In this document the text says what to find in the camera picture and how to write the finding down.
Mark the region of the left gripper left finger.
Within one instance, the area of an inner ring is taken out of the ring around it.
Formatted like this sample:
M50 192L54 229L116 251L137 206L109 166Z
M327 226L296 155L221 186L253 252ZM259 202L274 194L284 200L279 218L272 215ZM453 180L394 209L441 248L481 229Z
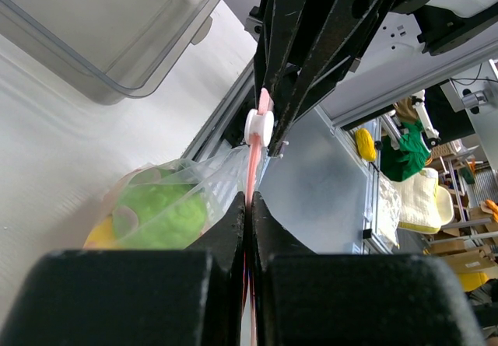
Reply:
M35 263L3 345L238 345L244 196L183 250L56 250Z

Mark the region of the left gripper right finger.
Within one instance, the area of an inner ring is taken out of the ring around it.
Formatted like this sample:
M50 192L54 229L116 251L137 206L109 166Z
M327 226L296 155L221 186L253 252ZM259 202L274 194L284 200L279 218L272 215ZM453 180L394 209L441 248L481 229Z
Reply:
M251 259L259 345L482 345L460 282L416 254L318 254L255 193Z

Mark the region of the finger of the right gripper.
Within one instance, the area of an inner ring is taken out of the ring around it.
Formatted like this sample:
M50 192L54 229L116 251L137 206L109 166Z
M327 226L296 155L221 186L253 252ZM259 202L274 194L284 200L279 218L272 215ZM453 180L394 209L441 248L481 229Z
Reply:
M350 60L350 0L261 0L255 89L275 101L321 101Z
M268 92L277 108L270 155L345 77L395 1L268 0Z

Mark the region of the green round vegetable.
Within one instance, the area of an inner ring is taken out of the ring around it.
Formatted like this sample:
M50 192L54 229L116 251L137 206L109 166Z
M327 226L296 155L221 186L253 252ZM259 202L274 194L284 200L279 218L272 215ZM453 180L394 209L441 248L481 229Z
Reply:
M208 218L197 185L180 170L153 167L134 175L112 211L119 246L180 250L193 243Z

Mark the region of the clear zip top bag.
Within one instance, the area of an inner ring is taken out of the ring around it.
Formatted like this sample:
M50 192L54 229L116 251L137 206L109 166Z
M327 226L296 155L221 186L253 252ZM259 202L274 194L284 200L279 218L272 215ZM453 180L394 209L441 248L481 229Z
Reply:
M258 108L247 114L244 139L249 144L245 202L254 195L261 150L272 136L273 101L267 89L260 94ZM87 237L88 249L120 247L148 249L185 248L207 230L207 193L194 181L177 180L167 164L135 174L145 183L133 180L117 197L116 205Z

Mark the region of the yellow mango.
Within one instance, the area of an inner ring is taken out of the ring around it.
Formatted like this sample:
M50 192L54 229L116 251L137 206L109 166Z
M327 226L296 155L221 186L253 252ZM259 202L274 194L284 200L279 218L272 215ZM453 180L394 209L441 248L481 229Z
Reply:
M113 218L108 215L96 225L88 235L83 248L91 250L109 250L116 248L116 237L113 228Z

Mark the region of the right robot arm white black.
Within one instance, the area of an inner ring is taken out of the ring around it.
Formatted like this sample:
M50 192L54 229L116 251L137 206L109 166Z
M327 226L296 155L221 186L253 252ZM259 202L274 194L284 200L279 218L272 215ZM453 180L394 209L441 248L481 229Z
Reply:
M251 18L274 156L317 105L351 128L497 49L497 0L261 0Z

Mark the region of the grey translucent plastic bin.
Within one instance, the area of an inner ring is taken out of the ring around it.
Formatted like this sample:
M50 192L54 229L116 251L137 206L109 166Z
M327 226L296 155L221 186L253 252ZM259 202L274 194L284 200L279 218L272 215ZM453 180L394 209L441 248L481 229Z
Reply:
M103 105L154 93L220 0L1 0L1 34Z

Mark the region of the aluminium rail beam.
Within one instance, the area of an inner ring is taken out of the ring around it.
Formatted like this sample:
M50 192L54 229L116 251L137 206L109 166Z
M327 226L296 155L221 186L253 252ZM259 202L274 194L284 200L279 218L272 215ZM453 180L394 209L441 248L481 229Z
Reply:
M254 97L253 60L249 61L181 158L201 162L215 156L230 124L251 97Z

